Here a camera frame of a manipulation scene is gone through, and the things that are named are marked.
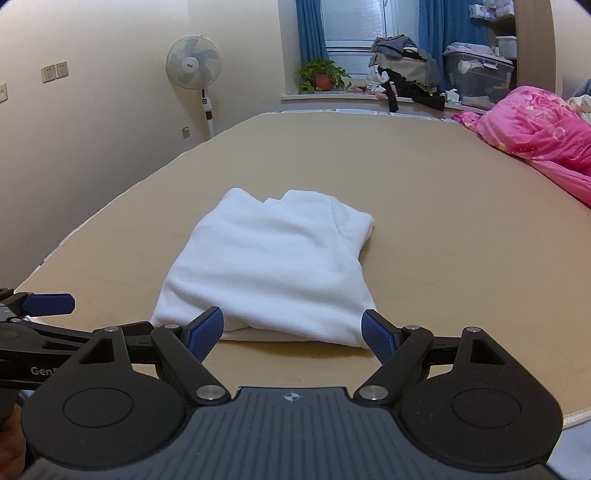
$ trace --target potted plant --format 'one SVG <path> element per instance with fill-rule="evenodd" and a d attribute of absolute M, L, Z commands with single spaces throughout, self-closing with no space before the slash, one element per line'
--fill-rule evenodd
<path fill-rule="evenodd" d="M 344 89 L 343 78 L 350 78 L 345 69 L 335 65 L 334 60 L 325 59 L 304 63 L 298 74 L 300 75 L 300 93 L 325 92 L 333 88 Z"/>

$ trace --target white towel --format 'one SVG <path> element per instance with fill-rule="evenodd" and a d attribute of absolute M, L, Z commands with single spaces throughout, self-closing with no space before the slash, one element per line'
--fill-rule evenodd
<path fill-rule="evenodd" d="M 226 340 L 366 348 L 361 316 L 375 304 L 358 258 L 373 223 L 321 193 L 290 190 L 262 203 L 232 189 L 168 272 L 152 324 L 186 325 L 219 306 Z"/>

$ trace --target wall socket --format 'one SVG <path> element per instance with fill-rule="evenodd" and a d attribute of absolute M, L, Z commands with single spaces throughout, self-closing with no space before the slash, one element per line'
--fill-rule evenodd
<path fill-rule="evenodd" d="M 59 79 L 68 76 L 68 62 L 63 61 L 62 63 L 56 64 L 56 76 Z"/>
<path fill-rule="evenodd" d="M 48 65 L 47 67 L 43 67 L 41 69 L 41 79 L 43 83 L 50 82 L 55 80 L 56 77 L 56 66 L 55 65 Z"/>

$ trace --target green plant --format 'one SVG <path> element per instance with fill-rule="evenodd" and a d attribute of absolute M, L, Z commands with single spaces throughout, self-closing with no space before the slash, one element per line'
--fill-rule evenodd
<path fill-rule="evenodd" d="M 300 75 L 300 93 L 320 90 L 316 86 L 317 75 L 330 76 L 333 88 L 344 89 L 351 85 L 350 83 L 345 85 L 343 78 L 350 78 L 350 76 L 345 69 L 337 67 L 334 60 L 315 59 L 307 61 L 302 65 L 298 74 Z"/>

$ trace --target blue clamp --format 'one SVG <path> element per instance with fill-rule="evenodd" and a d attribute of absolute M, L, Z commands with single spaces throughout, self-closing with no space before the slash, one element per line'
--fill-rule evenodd
<path fill-rule="evenodd" d="M 366 310 L 361 317 L 361 335 L 381 364 L 402 344 L 402 331 L 375 310 Z"/>
<path fill-rule="evenodd" d="M 183 327 L 181 340 L 193 356 L 203 362 L 223 334 L 223 313 L 211 307 Z"/>
<path fill-rule="evenodd" d="M 49 315 L 68 315 L 74 311 L 76 302 L 69 293 L 31 293 L 21 302 L 21 315 L 47 317 Z"/>

